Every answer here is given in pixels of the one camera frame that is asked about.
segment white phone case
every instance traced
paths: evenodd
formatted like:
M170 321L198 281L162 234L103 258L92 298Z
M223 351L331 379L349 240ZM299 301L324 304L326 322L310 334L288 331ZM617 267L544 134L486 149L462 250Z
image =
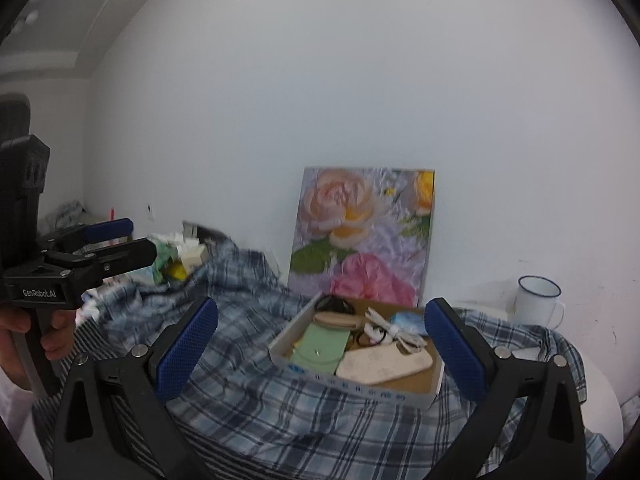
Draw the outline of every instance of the white phone case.
M360 384L380 384L427 370L433 358L423 349L404 355L395 344L346 352L335 375Z

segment flower painting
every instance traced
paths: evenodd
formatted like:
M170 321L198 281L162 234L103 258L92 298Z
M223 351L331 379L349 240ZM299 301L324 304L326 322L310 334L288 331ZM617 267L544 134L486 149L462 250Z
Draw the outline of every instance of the flower painting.
M417 306L433 189L429 170L306 168L289 287Z

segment box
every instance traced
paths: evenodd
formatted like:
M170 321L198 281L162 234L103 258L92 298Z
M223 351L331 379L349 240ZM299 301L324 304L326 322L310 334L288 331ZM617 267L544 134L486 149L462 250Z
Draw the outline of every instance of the box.
M318 294L301 310L298 315L284 328L284 330L269 345L269 356L278 368L287 368L296 374L305 376L309 381L336 388L342 392L365 397L373 400L384 400L395 404L406 404L416 408L428 408L440 391L444 374L444 363L431 339L427 339L427 352L433 357L433 365L428 370L418 372L409 377L403 377L375 386L346 381L336 376L320 374L312 370L293 364L291 357L293 343L305 333L306 327L312 322L316 313L314 306L321 297ZM349 303L356 309L356 314L364 316L369 307L375 309L381 316L388 319L396 312L422 312L422 309L409 308L388 303L378 303L370 300L352 300Z

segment plaid tablecloth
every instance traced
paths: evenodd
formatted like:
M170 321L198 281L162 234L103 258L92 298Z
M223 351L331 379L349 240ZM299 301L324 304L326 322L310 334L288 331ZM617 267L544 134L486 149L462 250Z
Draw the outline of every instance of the plaid tablecloth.
M446 373L433 405L417 409L361 399L274 367L266 346L308 300L282 288L261 253L240 250L231 242L212 250L210 261L183 284L132 284L109 293L98 305L97 325L90 321L79 328L76 352L89 350L106 358L138 343L151 344L165 326L180 319L197 294L208 294L218 304L218 330L182 395L167 408L221 478L422 479L475 407ZM544 360L564 355L578 397L586 400L580 355L562 336L477 312L461 314L492 346L539 346ZM76 352L63 363L65 370ZM49 461L59 402L57 396L34 407ZM482 472L500 463L523 406L523 399L514 404ZM135 429L130 431L139 459L153 469L148 450ZM588 478L594 478L613 452L600 434L585 430L585 435Z

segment white enamel mug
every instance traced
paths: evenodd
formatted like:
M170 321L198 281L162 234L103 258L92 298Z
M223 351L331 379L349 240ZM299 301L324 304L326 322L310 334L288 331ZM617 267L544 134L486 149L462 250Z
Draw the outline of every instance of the white enamel mug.
M547 326L551 330L558 328L564 319L564 303L558 301L562 290L558 284L542 276L522 276L518 284L520 286L513 304L514 312L509 321L515 324ZM560 321L555 326L549 326L557 308L562 310Z

